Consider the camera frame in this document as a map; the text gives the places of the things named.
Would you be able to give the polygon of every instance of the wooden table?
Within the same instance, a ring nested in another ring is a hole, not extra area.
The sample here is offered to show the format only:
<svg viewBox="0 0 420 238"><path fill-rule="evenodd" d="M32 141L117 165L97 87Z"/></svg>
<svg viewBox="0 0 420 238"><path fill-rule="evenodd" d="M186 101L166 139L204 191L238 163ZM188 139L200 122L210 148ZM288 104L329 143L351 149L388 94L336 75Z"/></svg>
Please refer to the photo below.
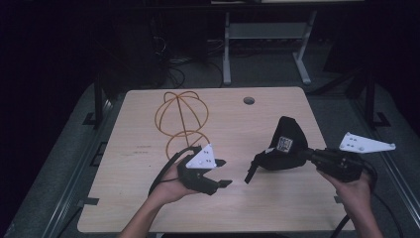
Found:
<svg viewBox="0 0 420 238"><path fill-rule="evenodd" d="M130 91L123 103L95 181L89 193L97 205L85 205L78 222L81 232L119 232L144 200L153 180L167 162L169 137L155 124L166 92ZM278 232L333 230L344 217L334 188L315 171L304 167L268 172L259 168L249 184L244 182L254 155L266 149L281 116L295 118L310 148L325 142L301 88L193 89L208 107L207 123L200 132L213 145L216 158L227 164L206 174L210 179L232 179L227 188L209 196L194 194L166 205L151 232ZM244 103L252 97L255 103ZM191 103L204 120L205 107ZM185 124L195 119L185 106ZM178 109L169 107L162 120L165 130L181 130ZM173 140L169 153L186 147ZM345 229L354 229L349 224Z"/></svg>

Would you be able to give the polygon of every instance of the gray carpet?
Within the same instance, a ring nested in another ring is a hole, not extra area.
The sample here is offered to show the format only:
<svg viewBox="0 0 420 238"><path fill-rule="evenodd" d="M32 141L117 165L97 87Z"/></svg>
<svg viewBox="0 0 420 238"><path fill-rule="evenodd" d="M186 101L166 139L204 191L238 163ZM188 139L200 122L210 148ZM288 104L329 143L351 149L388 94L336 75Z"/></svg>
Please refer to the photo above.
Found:
<svg viewBox="0 0 420 238"><path fill-rule="evenodd" d="M247 58L232 58L231 87L300 86L305 91L316 89L339 76L322 71L328 50L328 46L311 46L307 49L304 61L313 79L313 83L309 86L303 85L300 81L290 50L283 50L275 54L265 53ZM221 66L220 57L211 58L210 61ZM188 63L179 66L178 69L185 73L186 78L183 84L185 88L218 87L222 80L220 70L213 64ZM172 87L170 80L162 86L162 88ZM346 87L347 83L343 83L322 96L308 97L324 139L331 148L337 148L347 132L365 137L372 135L372 131L361 118L359 110L363 98L356 101L347 99L344 96ZM94 111L93 86L86 89L16 214L12 231L7 237L56 237L60 230L63 231L60 237L115 237L115 234L78 232L76 224L79 213L76 211L78 210L77 203L86 198L97 171L96 167L90 167L89 164L100 143L108 140L123 100L124 94L112 101L112 106L107 107L105 121L98 130L93 130L93 126L82 125L86 114ZM419 196L420 184L417 182L419 178L417 169L420 168L418 160L420 139L396 110L389 94L380 86L376 91L375 111L383 112L391 123L391 127L378 128L373 133L384 142L396 144L397 150L391 152L390 155L413 192ZM375 153L363 155L363 158L376 167L379 174L376 193L390 206L405 237L420 237L420 230L390 178L382 155ZM79 174L74 173L77 168L82 168ZM74 185L74 193L62 196L72 179L77 181ZM375 198L372 200L372 205L384 235L398 237L394 222L383 205ZM51 218L56 211L62 211L64 218L58 223L53 223ZM69 225L64 227L67 221L70 221ZM329 237L330 234L331 231L284 235L316 238ZM356 237L356 233L342 232L339 237Z"/></svg>

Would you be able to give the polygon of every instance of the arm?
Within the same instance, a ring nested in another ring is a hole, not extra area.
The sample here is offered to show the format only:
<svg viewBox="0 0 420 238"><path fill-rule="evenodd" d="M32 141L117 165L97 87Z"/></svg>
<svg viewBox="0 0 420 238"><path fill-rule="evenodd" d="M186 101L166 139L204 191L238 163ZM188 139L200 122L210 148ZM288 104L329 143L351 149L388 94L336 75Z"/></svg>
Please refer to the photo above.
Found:
<svg viewBox="0 0 420 238"><path fill-rule="evenodd" d="M370 207L370 177L362 173L359 180L340 182L322 172L319 173L336 188L347 214L355 224L358 237L382 238Z"/></svg>
<svg viewBox="0 0 420 238"><path fill-rule="evenodd" d="M177 165L178 163L171 166L162 178L162 180L175 180L161 182L146 199L118 237L146 237L155 217L164 205L178 201L188 194L197 193L197 191L187 189L176 179L178 178L178 172L176 170Z"/></svg>

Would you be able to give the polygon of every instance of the wire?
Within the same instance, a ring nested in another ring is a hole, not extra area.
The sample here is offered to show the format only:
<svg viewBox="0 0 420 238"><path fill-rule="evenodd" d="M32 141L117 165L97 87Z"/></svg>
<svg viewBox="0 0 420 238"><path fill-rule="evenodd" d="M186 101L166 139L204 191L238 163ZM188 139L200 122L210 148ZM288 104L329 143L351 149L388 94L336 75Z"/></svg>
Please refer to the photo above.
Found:
<svg viewBox="0 0 420 238"><path fill-rule="evenodd" d="M229 45L231 45L231 48L232 48L231 55L232 57L235 57L235 58L250 58L253 56L260 55L263 52L262 41L256 42L255 40L252 40L250 42L250 41L242 40L239 43L237 43L237 45L239 45L239 49L235 49L234 44L229 44ZM235 50L237 51L242 50L244 51L244 53L238 54L238 53L235 53Z"/></svg>
<svg viewBox="0 0 420 238"><path fill-rule="evenodd" d="M223 40L208 40L207 43L208 43L208 50L207 50L208 57L216 56L224 50L225 43Z"/></svg>
<svg viewBox="0 0 420 238"><path fill-rule="evenodd" d="M170 158L169 161L167 161L166 165L164 165L164 167L161 169L161 171L159 172L159 174L155 178L154 182L151 185L151 188L149 189L148 196L150 196L152 194L154 189L160 183L160 180L163 178L164 174L166 174L167 170L169 170L169 168L179 159L179 157L182 156L182 154L184 154L187 151L192 151L192 152L194 152L194 154L196 154L196 153L198 153L198 152L196 152L196 150L198 148L200 148L200 147L188 147L188 148L185 148L182 151L176 153L175 155L173 155L173 157Z"/></svg>
<svg viewBox="0 0 420 238"><path fill-rule="evenodd" d="M159 41L161 41L163 43L163 46L161 47L161 50L159 51L159 53L157 53L158 55L162 55L164 50L166 50L166 41L164 40L164 38L162 37L154 37L155 40L157 40L157 44Z"/></svg>
<svg viewBox="0 0 420 238"><path fill-rule="evenodd" d="M172 179L162 180L161 182L173 181L173 180L178 180L178 179L179 178L172 178Z"/></svg>
<svg viewBox="0 0 420 238"><path fill-rule="evenodd" d="M169 62L179 64L193 61L193 58L170 59Z"/></svg>
<svg viewBox="0 0 420 238"><path fill-rule="evenodd" d="M373 197L375 197L385 208L386 210L389 212L395 226L396 229L398 230L398 235L400 238L404 237L404 233L401 229L401 225L398 222L398 219L396 218L395 214L392 212L391 208L386 204L386 202L379 197L379 195L377 195L374 192L375 186L376 186L376 182L377 182L377 171L374 168L374 166L366 161L366 160L362 160L364 163L364 170L366 170L369 175L370 175L370 179L371 179L371 185L370 185L370 190L371 190L371 194L373 195ZM340 224L337 226L337 228L334 230L334 233L330 236L330 238L335 238L339 235L339 233L341 232L341 230L343 229L343 227L346 225L346 223L350 220L350 217L348 215L346 215L343 220L340 222Z"/></svg>
<svg viewBox="0 0 420 238"><path fill-rule="evenodd" d="M336 238L340 232L342 231L343 227L347 224L347 222L350 220L350 217L348 215L345 215L342 219L342 221L340 221L339 225L337 226L337 228L334 230L333 234L330 236L330 238Z"/></svg>
<svg viewBox="0 0 420 238"><path fill-rule="evenodd" d="M182 81L181 82L178 82L178 79L175 77L175 75L173 75L173 73L170 72L171 70L175 70L175 71L177 71L181 74L181 76L182 76ZM185 82L185 73L178 68L169 67L168 72L167 72L167 76L169 77L169 79L171 79L174 88L179 88L179 87L183 86L183 83Z"/></svg>
<svg viewBox="0 0 420 238"><path fill-rule="evenodd" d="M221 80L221 82L219 84L219 88L221 88L223 86L223 82L224 82L223 81L223 71L222 71L222 69L220 69L220 67L216 63L214 63L214 62L208 61L207 63L210 64L210 65L215 66L217 68L217 70L220 72L220 76L221 76L222 80Z"/></svg>
<svg viewBox="0 0 420 238"><path fill-rule="evenodd" d="M373 196L380 202L382 205L388 210L389 214L391 215L391 218L396 226L396 229L398 230L398 235L400 238L404 237L404 233L402 232L401 225L399 224L398 220L396 219L395 214L392 212L391 208L388 206L388 204L385 203L385 201L379 197L376 193L373 193Z"/></svg>

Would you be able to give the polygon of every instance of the dark background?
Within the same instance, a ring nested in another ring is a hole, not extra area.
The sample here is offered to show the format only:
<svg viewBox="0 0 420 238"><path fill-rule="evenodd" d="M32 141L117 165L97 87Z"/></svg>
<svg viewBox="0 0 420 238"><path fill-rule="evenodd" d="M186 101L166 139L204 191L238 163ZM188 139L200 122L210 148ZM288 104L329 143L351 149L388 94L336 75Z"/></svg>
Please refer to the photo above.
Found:
<svg viewBox="0 0 420 238"><path fill-rule="evenodd" d="M100 78L111 98L133 88L156 88L164 81L165 71L151 34L165 35L199 60L205 60L205 40L223 36L214 27L223 24L220 12L170 12L161 18L163 27L150 28L145 12L110 15L111 10L138 6L138 1L105 2L0 2L4 109L0 234L13 219L78 98L95 78ZM311 37L311 41L335 41L326 70L346 73L363 66L371 71L418 134L419 14L419 4L403 1L372 2L345 12L325 8Z"/></svg>

